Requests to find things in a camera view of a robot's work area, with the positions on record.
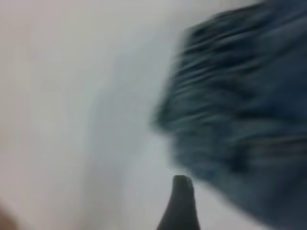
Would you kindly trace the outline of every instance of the black object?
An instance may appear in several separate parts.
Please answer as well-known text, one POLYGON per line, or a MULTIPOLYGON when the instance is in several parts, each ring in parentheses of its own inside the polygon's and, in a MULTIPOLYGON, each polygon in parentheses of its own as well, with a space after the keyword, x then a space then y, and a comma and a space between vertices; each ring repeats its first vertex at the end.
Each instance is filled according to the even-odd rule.
POLYGON ((200 230, 190 178, 174 176, 171 197, 157 230, 200 230))

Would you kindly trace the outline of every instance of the white surface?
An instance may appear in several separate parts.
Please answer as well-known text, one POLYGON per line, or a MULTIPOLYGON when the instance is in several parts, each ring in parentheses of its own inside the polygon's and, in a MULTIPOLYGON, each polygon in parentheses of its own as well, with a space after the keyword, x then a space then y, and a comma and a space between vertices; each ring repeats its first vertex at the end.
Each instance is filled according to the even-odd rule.
MULTIPOLYGON (((2 202, 35 230, 155 229, 182 173, 149 127, 180 32, 243 2, 0 1, 2 202)), ((260 229, 196 195, 203 229, 260 229)))

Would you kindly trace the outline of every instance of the jeans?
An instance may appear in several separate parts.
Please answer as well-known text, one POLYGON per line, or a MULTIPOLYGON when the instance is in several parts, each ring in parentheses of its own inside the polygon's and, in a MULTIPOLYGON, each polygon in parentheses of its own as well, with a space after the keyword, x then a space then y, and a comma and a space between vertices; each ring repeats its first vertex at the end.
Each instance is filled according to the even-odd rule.
POLYGON ((307 2, 217 15, 180 56, 156 118, 175 161, 269 226, 307 229, 307 2))

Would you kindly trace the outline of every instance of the blue denim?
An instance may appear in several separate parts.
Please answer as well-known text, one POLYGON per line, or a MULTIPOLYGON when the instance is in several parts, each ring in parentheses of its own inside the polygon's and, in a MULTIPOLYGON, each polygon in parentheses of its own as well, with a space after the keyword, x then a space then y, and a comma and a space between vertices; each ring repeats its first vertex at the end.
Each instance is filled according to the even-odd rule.
POLYGON ((307 1, 192 28, 156 124, 174 159, 275 229, 307 229, 307 1))

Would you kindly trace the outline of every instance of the white wall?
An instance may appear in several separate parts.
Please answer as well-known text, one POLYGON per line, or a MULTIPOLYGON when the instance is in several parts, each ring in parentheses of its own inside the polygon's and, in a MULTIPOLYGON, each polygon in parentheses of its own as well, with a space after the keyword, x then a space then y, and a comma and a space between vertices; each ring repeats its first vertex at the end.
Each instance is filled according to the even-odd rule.
MULTIPOLYGON (((149 121, 180 32, 242 2, 0 1, 1 201, 37 230, 154 229, 178 169, 149 121)), ((251 229, 210 193, 204 226, 251 229)))

